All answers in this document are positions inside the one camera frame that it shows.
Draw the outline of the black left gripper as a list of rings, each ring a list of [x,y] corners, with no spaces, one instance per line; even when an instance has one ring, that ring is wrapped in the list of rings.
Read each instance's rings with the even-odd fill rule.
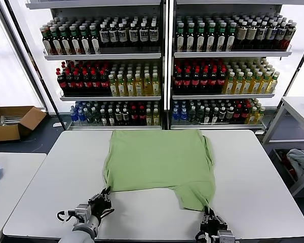
[[[111,200],[109,199],[110,190],[110,186],[104,188],[100,194],[97,194],[88,200],[88,204],[91,207],[91,215],[95,216],[99,222],[115,211],[114,208],[112,208]]]

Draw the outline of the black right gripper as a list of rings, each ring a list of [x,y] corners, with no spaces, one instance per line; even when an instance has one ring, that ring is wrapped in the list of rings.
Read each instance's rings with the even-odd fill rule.
[[[227,223],[207,206],[204,207],[204,218],[200,224],[199,238],[228,238]]]

